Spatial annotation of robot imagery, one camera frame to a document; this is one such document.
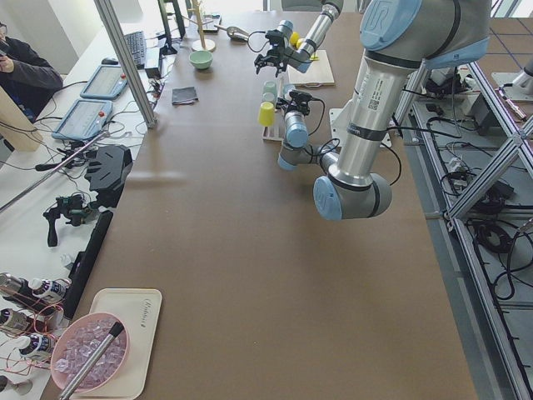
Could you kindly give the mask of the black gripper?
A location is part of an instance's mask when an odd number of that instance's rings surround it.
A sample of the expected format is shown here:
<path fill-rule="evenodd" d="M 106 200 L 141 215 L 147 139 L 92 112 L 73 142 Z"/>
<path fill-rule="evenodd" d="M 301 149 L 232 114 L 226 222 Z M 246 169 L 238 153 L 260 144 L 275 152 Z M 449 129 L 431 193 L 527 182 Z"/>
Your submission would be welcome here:
<path fill-rule="evenodd" d="M 270 48 L 265 55 L 259 54 L 254 65 L 256 74 L 258 74 L 264 67 L 274 67 L 276 69 L 275 77 L 278 78 L 286 71 L 289 57 L 286 55 L 286 50 L 290 47 L 291 30 L 268 30 L 266 32 L 266 39 Z"/>
<path fill-rule="evenodd" d="M 310 113 L 309 97 L 292 97 L 290 99 L 278 98 L 276 101 L 276 109 L 283 112 L 283 115 L 287 115 L 289 112 L 297 112 L 303 116 L 307 116 Z"/>

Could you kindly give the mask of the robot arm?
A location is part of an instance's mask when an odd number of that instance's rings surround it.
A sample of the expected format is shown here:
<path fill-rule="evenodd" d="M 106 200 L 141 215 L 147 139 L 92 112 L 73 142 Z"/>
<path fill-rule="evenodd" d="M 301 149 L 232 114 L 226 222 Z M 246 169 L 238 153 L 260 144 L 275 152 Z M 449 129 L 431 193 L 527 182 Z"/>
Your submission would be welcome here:
<path fill-rule="evenodd" d="M 279 22 L 277 28 L 266 32 L 266 39 L 270 45 L 265 55 L 259 54 L 254 66 L 256 74 L 264 67 L 274 67 L 275 76 L 286 71 L 288 66 L 300 73 L 305 73 L 311 66 L 311 56 L 320 47 L 326 33 L 334 21 L 340 16 L 343 1 L 322 1 L 320 15 L 316 18 L 307 35 L 299 47 L 290 44 L 293 34 L 293 23 L 289 20 Z"/>
<path fill-rule="evenodd" d="M 292 170 L 317 163 L 324 170 L 313 186 L 320 215 L 333 221 L 372 218 L 391 204 L 391 186 L 371 172 L 407 76 L 425 65 L 458 67 L 488 48 L 489 1 L 372 1 L 363 14 L 361 66 L 344 124 L 340 152 L 311 146 L 298 111 L 285 113 L 278 164 Z"/>

